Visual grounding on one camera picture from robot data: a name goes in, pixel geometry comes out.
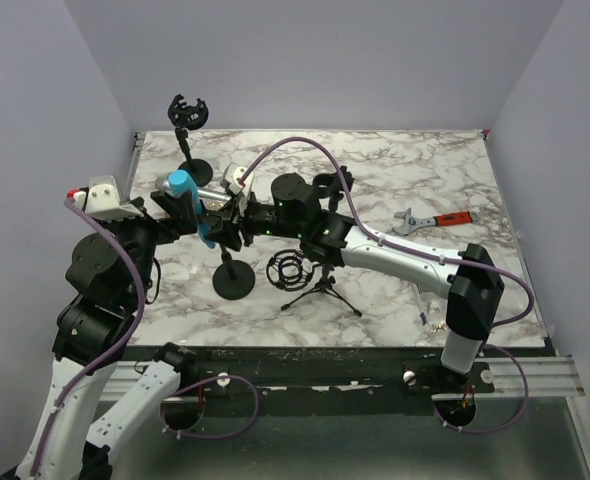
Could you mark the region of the black stand with blue mic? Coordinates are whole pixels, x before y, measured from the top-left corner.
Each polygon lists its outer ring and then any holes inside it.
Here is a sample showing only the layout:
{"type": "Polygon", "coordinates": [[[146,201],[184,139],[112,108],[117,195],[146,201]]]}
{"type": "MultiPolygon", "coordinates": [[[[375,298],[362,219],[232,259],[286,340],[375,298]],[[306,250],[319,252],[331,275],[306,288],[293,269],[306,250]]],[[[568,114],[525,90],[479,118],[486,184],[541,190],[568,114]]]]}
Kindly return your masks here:
{"type": "Polygon", "coordinates": [[[253,268],[242,260],[236,260],[225,245],[208,238],[209,233],[220,217],[211,214],[202,201],[196,207],[197,232],[200,240],[208,248],[219,246],[221,264],[216,268],[212,284],[218,296],[226,300],[240,300],[251,293],[255,286],[253,268]]]}

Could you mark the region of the clear screw organizer box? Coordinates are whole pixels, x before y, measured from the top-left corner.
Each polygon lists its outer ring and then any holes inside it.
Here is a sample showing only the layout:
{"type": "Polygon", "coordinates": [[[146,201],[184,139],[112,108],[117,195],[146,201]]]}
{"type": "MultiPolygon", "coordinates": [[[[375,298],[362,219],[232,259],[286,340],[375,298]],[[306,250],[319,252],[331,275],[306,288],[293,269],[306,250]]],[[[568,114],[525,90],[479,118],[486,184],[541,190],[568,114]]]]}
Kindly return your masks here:
{"type": "Polygon", "coordinates": [[[433,333],[446,331],[446,300],[415,284],[412,289],[421,324],[433,333]]]}

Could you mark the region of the black round base mic stand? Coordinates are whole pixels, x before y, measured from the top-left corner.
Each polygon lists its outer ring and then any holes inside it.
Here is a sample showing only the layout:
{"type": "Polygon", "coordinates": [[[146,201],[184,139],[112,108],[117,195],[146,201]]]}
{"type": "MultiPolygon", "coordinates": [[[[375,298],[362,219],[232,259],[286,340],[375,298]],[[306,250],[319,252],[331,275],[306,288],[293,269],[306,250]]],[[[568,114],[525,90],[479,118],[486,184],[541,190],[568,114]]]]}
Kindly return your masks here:
{"type": "Polygon", "coordinates": [[[337,172],[318,174],[312,181],[317,198],[328,200],[328,210],[331,213],[337,211],[339,202],[344,198],[345,189],[340,181],[340,176],[344,178],[348,192],[352,190],[354,183],[353,175],[348,171],[346,166],[341,166],[340,171],[340,175],[337,172]]]}

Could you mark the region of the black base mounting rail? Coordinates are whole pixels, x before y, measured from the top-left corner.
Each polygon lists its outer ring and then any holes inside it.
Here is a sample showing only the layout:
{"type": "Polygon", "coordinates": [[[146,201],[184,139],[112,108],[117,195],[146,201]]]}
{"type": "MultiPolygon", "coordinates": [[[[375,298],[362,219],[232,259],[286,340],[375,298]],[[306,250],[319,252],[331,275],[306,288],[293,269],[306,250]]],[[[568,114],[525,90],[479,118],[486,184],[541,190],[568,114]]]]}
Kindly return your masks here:
{"type": "Polygon", "coordinates": [[[308,417],[402,413],[429,415],[439,400],[470,400],[495,388],[490,368],[476,361],[468,374],[442,367],[436,347],[195,347],[189,385],[209,383],[163,404],[175,416],[308,417]]]}

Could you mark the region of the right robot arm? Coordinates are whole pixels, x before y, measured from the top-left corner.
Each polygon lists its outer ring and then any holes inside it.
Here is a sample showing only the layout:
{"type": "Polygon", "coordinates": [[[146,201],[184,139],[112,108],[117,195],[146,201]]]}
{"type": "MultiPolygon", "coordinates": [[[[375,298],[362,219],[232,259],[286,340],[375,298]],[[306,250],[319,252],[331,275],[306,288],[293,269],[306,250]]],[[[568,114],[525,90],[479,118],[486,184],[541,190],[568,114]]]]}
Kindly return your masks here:
{"type": "Polygon", "coordinates": [[[312,262],[379,272],[436,294],[446,301],[448,328],[434,370],[436,382],[449,392],[469,383],[504,292],[484,247],[469,244],[461,251],[448,250],[378,232],[355,216],[323,208],[317,188],[295,173],[274,179],[270,192],[269,204],[253,193],[238,193],[220,210],[199,213],[205,238],[234,251],[259,235],[296,239],[312,262]]]}

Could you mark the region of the red handled adjustable wrench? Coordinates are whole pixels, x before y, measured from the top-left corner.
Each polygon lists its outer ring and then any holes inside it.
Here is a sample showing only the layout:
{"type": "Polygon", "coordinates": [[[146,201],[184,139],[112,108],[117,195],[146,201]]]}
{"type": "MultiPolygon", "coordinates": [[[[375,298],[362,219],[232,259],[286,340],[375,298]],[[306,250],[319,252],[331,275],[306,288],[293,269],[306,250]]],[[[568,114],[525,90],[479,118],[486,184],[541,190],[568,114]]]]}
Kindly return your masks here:
{"type": "Polygon", "coordinates": [[[416,230],[432,227],[450,227],[474,223],[479,220],[479,214],[472,211],[452,212],[426,218],[415,217],[412,209],[396,212],[395,219],[401,220],[402,224],[395,226],[393,231],[399,236],[408,236],[416,230]]]}

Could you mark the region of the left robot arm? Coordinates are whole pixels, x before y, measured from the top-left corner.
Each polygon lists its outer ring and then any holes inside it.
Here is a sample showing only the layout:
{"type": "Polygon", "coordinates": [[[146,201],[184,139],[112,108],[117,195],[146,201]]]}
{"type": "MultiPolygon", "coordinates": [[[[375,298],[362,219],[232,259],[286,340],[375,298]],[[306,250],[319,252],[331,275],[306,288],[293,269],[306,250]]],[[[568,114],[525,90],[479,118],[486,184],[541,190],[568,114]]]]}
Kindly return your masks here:
{"type": "Polygon", "coordinates": [[[94,228],[72,253],[66,280],[77,292],[57,319],[48,396],[31,445],[5,479],[108,479],[146,419],[171,394],[184,395],[198,377],[196,356],[167,343],[132,386],[104,414],[104,389],[142,319],[157,246],[197,230],[191,191],[155,192],[167,213],[153,219],[137,198],[134,217],[114,224],[91,212],[91,192],[72,191],[66,206],[94,228]]]}

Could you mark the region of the rhinestone handheld microphone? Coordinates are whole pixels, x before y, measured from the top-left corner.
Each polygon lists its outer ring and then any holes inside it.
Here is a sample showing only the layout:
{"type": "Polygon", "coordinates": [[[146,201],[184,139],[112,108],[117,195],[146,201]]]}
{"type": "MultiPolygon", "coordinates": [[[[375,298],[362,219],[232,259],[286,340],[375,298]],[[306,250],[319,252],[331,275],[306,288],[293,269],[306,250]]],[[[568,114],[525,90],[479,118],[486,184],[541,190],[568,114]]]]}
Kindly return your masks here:
{"type": "Polygon", "coordinates": [[[221,210],[230,200],[231,197],[228,195],[206,195],[201,194],[200,200],[204,204],[207,210],[219,211],[221,210]]]}

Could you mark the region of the blue handheld microphone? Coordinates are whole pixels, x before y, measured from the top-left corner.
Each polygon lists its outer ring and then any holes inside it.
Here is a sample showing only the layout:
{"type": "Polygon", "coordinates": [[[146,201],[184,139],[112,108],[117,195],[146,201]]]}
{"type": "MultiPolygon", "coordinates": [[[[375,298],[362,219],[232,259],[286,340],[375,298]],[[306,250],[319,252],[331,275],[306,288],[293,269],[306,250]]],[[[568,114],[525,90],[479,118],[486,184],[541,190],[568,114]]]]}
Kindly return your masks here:
{"type": "Polygon", "coordinates": [[[198,186],[193,177],[185,170],[172,171],[166,178],[169,192],[174,198],[187,197],[186,204],[189,211],[195,217],[197,234],[200,240],[209,248],[214,249],[215,243],[206,238],[207,225],[199,218],[204,213],[199,199],[198,186]]]}

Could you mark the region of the black tripod shock mount stand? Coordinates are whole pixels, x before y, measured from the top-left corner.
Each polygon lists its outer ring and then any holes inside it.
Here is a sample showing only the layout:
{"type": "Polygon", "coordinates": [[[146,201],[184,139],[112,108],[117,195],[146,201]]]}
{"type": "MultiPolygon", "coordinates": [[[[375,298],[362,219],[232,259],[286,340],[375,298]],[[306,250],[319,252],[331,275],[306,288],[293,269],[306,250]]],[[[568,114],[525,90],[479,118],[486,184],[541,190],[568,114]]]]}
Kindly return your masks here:
{"type": "Polygon", "coordinates": [[[280,291],[301,291],[299,296],[283,304],[281,311],[290,309],[306,296],[323,294],[343,302],[354,315],[361,317],[362,312],[335,289],[336,279],[332,275],[333,271],[334,266],[331,264],[312,263],[310,267],[306,267],[302,251],[284,249],[268,260],[265,275],[269,283],[280,291]]]}

